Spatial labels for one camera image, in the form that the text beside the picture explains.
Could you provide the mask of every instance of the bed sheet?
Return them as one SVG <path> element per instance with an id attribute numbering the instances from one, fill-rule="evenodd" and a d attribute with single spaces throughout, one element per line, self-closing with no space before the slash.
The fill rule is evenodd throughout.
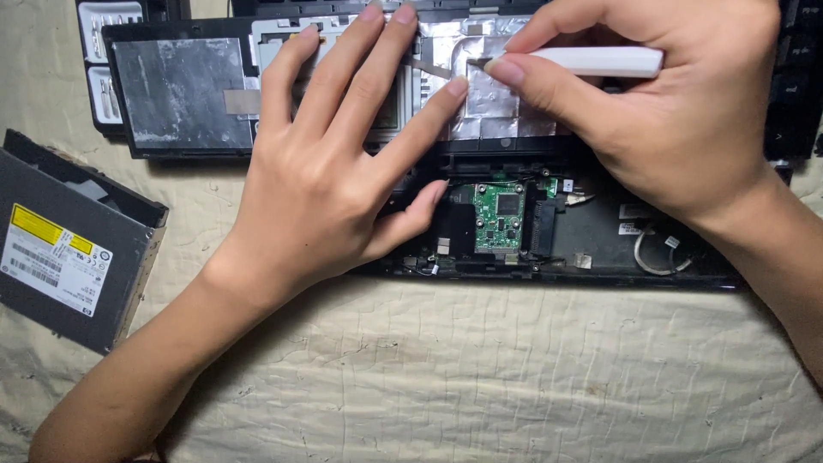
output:
<path id="1" fill-rule="evenodd" d="M 132 161 L 91 124 L 70 0 L 0 0 L 0 128 L 171 207 L 132 330 L 229 230 L 242 168 Z M 195 2 L 195 17 L 224 14 Z M 823 213 L 823 163 L 793 188 Z M 100 357 L 0 308 L 0 459 Z M 338 278 L 243 339 L 172 461 L 820 461 L 823 404 L 746 294 Z"/>

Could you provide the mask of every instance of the fingernail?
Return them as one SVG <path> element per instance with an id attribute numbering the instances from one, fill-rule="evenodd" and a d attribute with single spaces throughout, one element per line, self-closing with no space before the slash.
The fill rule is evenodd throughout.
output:
<path id="1" fill-rule="evenodd" d="M 380 0 L 372 0 L 371 3 L 366 6 L 365 10 L 360 12 L 360 15 L 357 18 L 361 21 L 372 21 L 382 15 L 383 4 L 380 3 Z"/>
<path id="2" fill-rule="evenodd" d="M 414 2 L 405 2 L 392 14 L 392 19 L 400 24 L 409 24 L 414 21 L 415 15 Z"/>
<path id="3" fill-rule="evenodd" d="M 505 58 L 492 59 L 486 63 L 483 71 L 492 76 L 496 81 L 508 86 L 516 86 L 523 81 L 523 70 L 517 64 Z"/>
<path id="4" fill-rule="evenodd" d="M 450 181 L 451 180 L 446 180 L 445 182 L 443 182 L 435 192 L 435 196 L 434 198 L 432 198 L 435 204 L 439 203 L 440 200 L 443 198 L 443 195 L 446 193 L 446 189 L 449 187 Z"/>
<path id="5" fill-rule="evenodd" d="M 298 35 L 300 37 L 313 37 L 315 34 L 317 34 L 317 25 L 311 23 L 306 26 L 305 29 L 301 30 Z"/>
<path id="6" fill-rule="evenodd" d="M 454 96 L 463 96 L 468 90 L 468 80 L 464 76 L 457 76 L 446 84 L 446 91 Z"/>

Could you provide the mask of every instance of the barcode label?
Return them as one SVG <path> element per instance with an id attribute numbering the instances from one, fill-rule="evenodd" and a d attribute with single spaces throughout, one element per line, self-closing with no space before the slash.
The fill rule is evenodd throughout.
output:
<path id="1" fill-rule="evenodd" d="M 39 272 L 37 269 L 33 269 L 30 266 L 28 266 L 26 264 L 23 264 L 22 262 L 20 262 L 18 260 L 15 260 L 15 259 L 11 259 L 10 262 L 12 263 L 13 266 L 15 266 L 18 269 L 26 272 L 27 274 L 29 274 L 29 275 L 31 275 L 31 276 L 33 276 L 33 277 L 35 277 L 35 278 L 37 278 L 41 281 L 45 281 L 46 283 L 54 286 L 55 288 L 57 287 L 57 280 L 49 278 L 48 275 Z"/>
<path id="2" fill-rule="evenodd" d="M 33 260 L 36 260 L 36 261 L 40 262 L 41 264 L 45 265 L 46 267 L 49 267 L 50 269 L 54 270 L 57 273 L 60 273 L 60 271 L 63 270 L 62 265 L 57 264 L 57 263 L 53 262 L 50 259 L 46 259 L 45 257 L 43 257 L 41 255 L 37 255 L 37 254 L 31 252 L 30 250 L 27 250 L 23 246 L 18 245 L 17 243 L 12 243 L 12 249 L 17 251 L 17 252 L 21 252 L 23 255 L 25 255 L 27 257 L 31 257 Z"/>

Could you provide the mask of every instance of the left hand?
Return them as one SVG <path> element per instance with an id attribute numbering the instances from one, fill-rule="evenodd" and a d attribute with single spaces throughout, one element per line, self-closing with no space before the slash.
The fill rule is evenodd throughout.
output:
<path id="1" fill-rule="evenodd" d="M 213 281 L 270 307 L 428 228 L 443 180 L 428 184 L 404 212 L 375 219 L 463 103 L 465 79 L 432 96 L 378 155 L 363 150 L 416 28 L 410 3 L 385 24 L 380 3 L 372 2 L 314 70 L 294 122 L 291 87 L 317 49 L 317 29 L 283 45 L 263 72 L 259 132 L 237 221 L 205 270 Z"/>

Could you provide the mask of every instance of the microchip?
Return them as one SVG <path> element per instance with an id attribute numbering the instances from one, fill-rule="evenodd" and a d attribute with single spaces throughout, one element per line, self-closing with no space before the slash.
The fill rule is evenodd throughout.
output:
<path id="1" fill-rule="evenodd" d="M 520 214 L 520 195 L 517 193 L 500 193 L 497 195 L 497 215 Z"/>

